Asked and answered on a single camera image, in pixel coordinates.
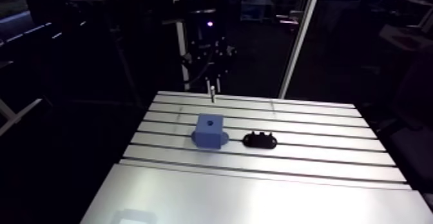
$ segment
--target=slotted table top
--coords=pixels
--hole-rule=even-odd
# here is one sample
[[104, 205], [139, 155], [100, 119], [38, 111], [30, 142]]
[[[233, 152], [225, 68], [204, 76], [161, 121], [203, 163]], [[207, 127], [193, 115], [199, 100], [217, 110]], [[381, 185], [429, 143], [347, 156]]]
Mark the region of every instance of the slotted table top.
[[[191, 141], [201, 113], [224, 116], [229, 142], [220, 150]], [[251, 131], [272, 132], [277, 147], [245, 147]], [[119, 216], [170, 224], [433, 220], [351, 104], [225, 95], [212, 103], [206, 94], [167, 91], [155, 97], [83, 223]]]

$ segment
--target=metal pin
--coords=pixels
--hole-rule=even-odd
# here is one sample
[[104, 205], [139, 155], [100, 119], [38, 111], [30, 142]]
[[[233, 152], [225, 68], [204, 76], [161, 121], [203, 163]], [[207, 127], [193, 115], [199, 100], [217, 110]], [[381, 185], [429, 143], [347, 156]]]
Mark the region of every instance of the metal pin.
[[211, 100], [215, 103], [215, 86], [211, 86]]

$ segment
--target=cable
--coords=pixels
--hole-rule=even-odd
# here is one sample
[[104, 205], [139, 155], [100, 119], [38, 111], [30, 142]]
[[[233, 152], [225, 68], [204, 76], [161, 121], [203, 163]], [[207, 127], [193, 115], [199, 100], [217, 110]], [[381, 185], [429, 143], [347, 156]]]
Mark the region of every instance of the cable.
[[209, 55], [207, 56], [207, 61], [206, 64], [204, 65], [204, 67], [202, 68], [202, 70], [200, 70], [200, 73], [198, 73], [198, 75], [194, 78], [194, 79], [190, 79], [190, 80], [185, 80], [184, 84], [193, 84], [195, 83], [198, 79], [200, 79], [203, 74], [206, 72], [206, 70], [209, 68], [209, 65], [211, 65], [211, 59], [213, 56], [213, 48], [211, 48], [211, 53], [209, 53]]

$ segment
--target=black plastic part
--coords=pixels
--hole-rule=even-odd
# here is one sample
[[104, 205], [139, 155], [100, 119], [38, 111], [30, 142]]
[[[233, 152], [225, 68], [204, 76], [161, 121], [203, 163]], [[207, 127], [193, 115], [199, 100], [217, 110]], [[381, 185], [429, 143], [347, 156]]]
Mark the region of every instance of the black plastic part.
[[256, 135], [254, 132], [246, 134], [244, 139], [242, 139], [242, 142], [246, 147], [256, 147], [262, 149], [274, 149], [278, 144], [275, 137], [272, 136], [272, 133], [265, 135], [264, 132], [261, 132], [258, 135]]

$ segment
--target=blue 3d-printed part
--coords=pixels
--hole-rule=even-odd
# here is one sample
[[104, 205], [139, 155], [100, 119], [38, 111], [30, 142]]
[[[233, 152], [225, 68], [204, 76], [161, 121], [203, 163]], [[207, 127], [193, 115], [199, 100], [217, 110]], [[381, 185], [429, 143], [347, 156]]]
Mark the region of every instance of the blue 3d-printed part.
[[198, 116], [195, 131], [191, 135], [197, 147], [220, 149], [229, 140], [227, 133], [222, 131], [222, 115]]

